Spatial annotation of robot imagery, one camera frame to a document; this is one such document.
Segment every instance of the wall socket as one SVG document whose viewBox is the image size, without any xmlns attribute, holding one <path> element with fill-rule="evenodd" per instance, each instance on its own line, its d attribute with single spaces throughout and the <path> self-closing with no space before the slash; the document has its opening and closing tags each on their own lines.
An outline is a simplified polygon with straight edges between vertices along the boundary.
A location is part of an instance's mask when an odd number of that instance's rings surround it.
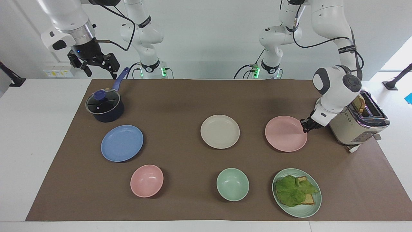
<svg viewBox="0 0 412 232">
<path fill-rule="evenodd" d="M 43 69 L 46 77 L 74 77 L 76 74 L 75 68 L 67 65 L 47 66 Z"/>
</svg>

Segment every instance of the green plate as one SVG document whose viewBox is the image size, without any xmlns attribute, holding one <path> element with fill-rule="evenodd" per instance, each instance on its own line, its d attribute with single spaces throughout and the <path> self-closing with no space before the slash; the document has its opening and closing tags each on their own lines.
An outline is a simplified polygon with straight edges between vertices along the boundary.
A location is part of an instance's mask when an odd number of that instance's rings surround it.
<svg viewBox="0 0 412 232">
<path fill-rule="evenodd" d="M 216 187 L 226 200 L 240 201 L 249 192 L 249 180 L 239 169 L 227 168 L 218 175 Z"/>
<path fill-rule="evenodd" d="M 275 182 L 279 179 L 282 179 L 283 177 L 285 177 L 287 175 L 291 175 L 291 176 L 294 176 L 294 177 L 306 176 L 308 181 L 313 186 L 315 186 L 315 188 L 319 192 L 315 192 L 314 194 L 312 194 L 313 199 L 315 201 L 314 206 L 298 205 L 298 206 L 294 206 L 294 207 L 289 207 L 289 206 L 286 206 L 286 205 L 282 204 L 279 201 L 278 197 L 276 196 L 276 192 L 274 190 Z M 272 182 L 272 193 L 273 193 L 273 197 L 275 198 L 275 201 L 277 202 L 279 207 L 281 209 L 283 209 L 283 211 L 285 211 L 288 214 L 290 214 L 294 217 L 297 217 L 297 218 L 308 218 L 308 217 L 314 215 L 316 212 L 318 212 L 318 210 L 319 210 L 319 208 L 321 207 L 321 204 L 322 204 L 322 194 L 321 194 L 321 190 L 319 189 L 318 183 L 316 183 L 316 181 L 309 174 L 307 174 L 306 172 L 304 172 L 302 170 L 299 170 L 299 169 L 295 169 L 295 168 L 283 169 L 278 174 L 276 174 L 276 176 L 275 176 L 275 178 L 273 179 L 273 182 Z"/>
</svg>

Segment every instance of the brown table mat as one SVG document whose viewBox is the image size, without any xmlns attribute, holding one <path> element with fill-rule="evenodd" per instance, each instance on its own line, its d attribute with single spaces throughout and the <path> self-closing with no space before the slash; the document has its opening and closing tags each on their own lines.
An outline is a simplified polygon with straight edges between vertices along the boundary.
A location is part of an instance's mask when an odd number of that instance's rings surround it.
<svg viewBox="0 0 412 232">
<path fill-rule="evenodd" d="M 124 114 L 101 123 L 84 103 L 112 84 L 91 81 L 26 220 L 412 220 L 412 203 L 376 141 L 349 154 L 322 128 L 311 131 L 297 152 L 268 144 L 264 130 L 270 119 L 306 118 L 313 110 L 320 95 L 311 81 L 124 80 Z M 231 148 L 203 142 L 200 126 L 214 114 L 239 124 L 241 136 Z M 133 159 L 113 163 L 102 156 L 101 141 L 124 124 L 142 130 L 144 145 Z M 162 189 L 148 199 L 130 190 L 131 175 L 145 164 L 164 173 Z M 224 200 L 216 189 L 219 172 L 229 167 L 242 170 L 250 182 L 239 202 Z M 314 216 L 294 218 L 276 204 L 272 180 L 285 168 L 306 171 L 319 184 L 323 200 Z"/>
</svg>

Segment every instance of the lettuce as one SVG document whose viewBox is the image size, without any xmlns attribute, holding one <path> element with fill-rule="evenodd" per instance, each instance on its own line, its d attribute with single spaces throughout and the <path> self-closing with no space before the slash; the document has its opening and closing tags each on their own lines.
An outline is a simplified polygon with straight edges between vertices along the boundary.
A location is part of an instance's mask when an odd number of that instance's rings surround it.
<svg viewBox="0 0 412 232">
<path fill-rule="evenodd" d="M 317 192 L 308 180 L 298 181 L 291 175 L 276 181 L 274 188 L 279 201 L 289 207 L 302 204 L 306 194 Z"/>
</svg>

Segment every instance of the saucepan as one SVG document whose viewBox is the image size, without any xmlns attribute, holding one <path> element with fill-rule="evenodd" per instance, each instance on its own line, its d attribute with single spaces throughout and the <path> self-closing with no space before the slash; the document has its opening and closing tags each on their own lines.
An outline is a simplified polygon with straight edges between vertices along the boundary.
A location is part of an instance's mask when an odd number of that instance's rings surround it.
<svg viewBox="0 0 412 232">
<path fill-rule="evenodd" d="M 98 90 L 87 99 L 87 111 L 100 122 L 113 122 L 123 114 L 124 105 L 120 98 L 119 88 L 129 70 L 129 68 L 123 69 L 111 89 Z"/>
</svg>

